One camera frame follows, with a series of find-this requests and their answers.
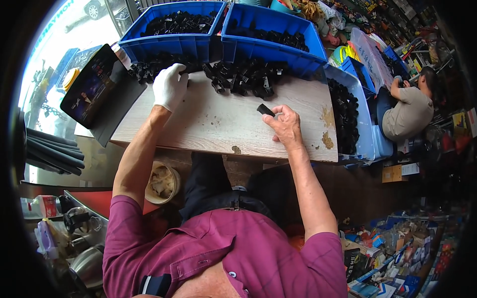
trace yellow lid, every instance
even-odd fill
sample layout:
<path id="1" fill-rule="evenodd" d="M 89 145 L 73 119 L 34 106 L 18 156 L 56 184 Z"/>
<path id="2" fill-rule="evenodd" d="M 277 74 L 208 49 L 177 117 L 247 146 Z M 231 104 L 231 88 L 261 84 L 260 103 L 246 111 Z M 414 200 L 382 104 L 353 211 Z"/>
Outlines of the yellow lid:
<path id="1" fill-rule="evenodd" d="M 68 92 L 74 80 L 76 80 L 79 74 L 80 70 L 77 67 L 70 69 L 70 71 L 66 74 L 66 77 L 63 80 L 63 90 L 65 90 L 65 92 Z"/>

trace man in beige shirt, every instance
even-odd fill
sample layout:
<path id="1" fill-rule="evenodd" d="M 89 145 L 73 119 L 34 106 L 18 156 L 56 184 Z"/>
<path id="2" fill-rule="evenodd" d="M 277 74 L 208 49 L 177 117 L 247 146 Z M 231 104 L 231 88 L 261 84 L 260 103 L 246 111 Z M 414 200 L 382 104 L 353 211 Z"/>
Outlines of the man in beige shirt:
<path id="1" fill-rule="evenodd" d="M 418 88 L 411 87 L 404 81 L 404 88 L 399 88 L 402 79 L 396 76 L 391 84 L 391 95 L 386 91 L 377 97 L 378 124 L 382 133 L 394 142 L 400 142 L 419 134 L 434 116 L 433 95 L 436 90 L 437 75 L 430 67 L 421 70 Z M 392 102 L 398 102 L 392 108 Z"/>

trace white bucket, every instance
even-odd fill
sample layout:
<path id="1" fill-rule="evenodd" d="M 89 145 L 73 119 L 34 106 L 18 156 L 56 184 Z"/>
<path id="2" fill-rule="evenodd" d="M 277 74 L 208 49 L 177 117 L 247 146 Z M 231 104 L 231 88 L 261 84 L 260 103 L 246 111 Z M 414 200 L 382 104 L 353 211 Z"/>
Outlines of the white bucket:
<path id="1" fill-rule="evenodd" d="M 153 171 L 155 169 L 159 168 L 159 167 L 162 167 L 162 166 L 165 166 L 171 172 L 172 178 L 173 178 L 173 181 L 174 181 L 174 188 L 172 189 L 171 195 L 167 199 L 164 199 L 164 198 L 156 195 L 156 192 L 152 190 L 151 184 L 150 184 Z M 170 166 L 167 166 L 167 165 L 163 164 L 162 162 L 154 161 L 152 163 L 151 175 L 149 176 L 149 181 L 147 182 L 147 186 L 146 186 L 146 190 L 145 190 L 146 200 L 148 200 L 149 202 L 151 202 L 153 204 L 157 204 L 157 205 L 165 204 L 165 203 L 169 202 L 175 195 L 177 195 L 177 193 L 179 192 L 179 189 L 180 189 L 180 175 L 179 175 L 179 173 L 175 169 L 171 168 Z"/>

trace man's arm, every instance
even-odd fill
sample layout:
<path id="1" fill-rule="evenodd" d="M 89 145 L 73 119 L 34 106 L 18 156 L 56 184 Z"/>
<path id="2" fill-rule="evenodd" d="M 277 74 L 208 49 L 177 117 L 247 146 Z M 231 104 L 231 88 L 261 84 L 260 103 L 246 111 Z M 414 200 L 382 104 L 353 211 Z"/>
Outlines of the man's arm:
<path id="1" fill-rule="evenodd" d="M 171 112 L 155 105 L 139 128 L 119 163 L 113 184 L 113 197 L 127 195 L 144 207 L 144 191 L 151 174 L 157 140 Z"/>
<path id="2" fill-rule="evenodd" d="M 321 232 L 338 234 L 336 218 L 303 145 L 300 116 L 287 105 L 274 107 L 272 111 L 282 113 L 278 115 L 278 120 L 270 115 L 263 115 L 262 119 L 275 130 L 273 140 L 282 142 L 287 150 L 305 227 L 305 241 Z"/>
<path id="3" fill-rule="evenodd" d="M 154 151 L 164 124 L 187 91 L 187 73 L 179 77 L 185 65 L 175 63 L 161 70 L 153 84 L 154 107 L 139 128 L 119 163 L 113 184 L 113 197 L 127 195 L 144 207 L 144 192 L 151 174 Z"/>
<path id="4" fill-rule="evenodd" d="M 394 81 L 391 84 L 391 95 L 397 100 L 401 100 L 401 95 L 399 94 L 399 82 L 399 78 L 394 78 Z"/>

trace car wheel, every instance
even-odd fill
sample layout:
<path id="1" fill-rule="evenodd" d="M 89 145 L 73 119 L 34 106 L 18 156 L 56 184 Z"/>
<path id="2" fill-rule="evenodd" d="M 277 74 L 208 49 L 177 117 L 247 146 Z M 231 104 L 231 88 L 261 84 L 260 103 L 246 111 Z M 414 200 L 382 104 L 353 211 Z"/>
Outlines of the car wheel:
<path id="1" fill-rule="evenodd" d="M 97 20 L 101 17 L 101 5 L 96 1 L 88 3 L 84 10 L 92 20 Z"/>

